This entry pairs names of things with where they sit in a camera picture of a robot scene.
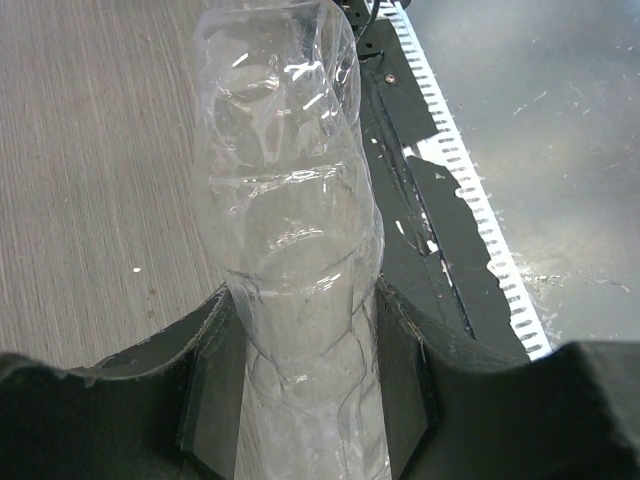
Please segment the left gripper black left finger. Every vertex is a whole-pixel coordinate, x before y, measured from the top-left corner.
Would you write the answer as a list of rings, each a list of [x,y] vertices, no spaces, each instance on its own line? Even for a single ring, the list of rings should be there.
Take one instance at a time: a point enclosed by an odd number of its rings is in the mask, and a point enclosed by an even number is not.
[[[5,479],[230,479],[245,333],[230,292],[89,368],[1,357]]]

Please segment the clear plastic bottle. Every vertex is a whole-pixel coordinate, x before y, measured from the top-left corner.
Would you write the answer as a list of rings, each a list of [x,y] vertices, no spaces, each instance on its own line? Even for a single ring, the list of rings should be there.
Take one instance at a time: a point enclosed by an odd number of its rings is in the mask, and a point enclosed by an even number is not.
[[[246,331],[261,473],[387,479],[353,30],[332,1],[215,1],[194,43],[196,217]]]

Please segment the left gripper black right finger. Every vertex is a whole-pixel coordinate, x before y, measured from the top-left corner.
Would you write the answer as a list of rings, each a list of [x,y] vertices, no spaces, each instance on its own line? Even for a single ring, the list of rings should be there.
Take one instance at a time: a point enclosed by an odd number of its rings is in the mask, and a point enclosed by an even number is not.
[[[376,286],[396,479],[635,479],[639,347],[573,342],[519,362]]]

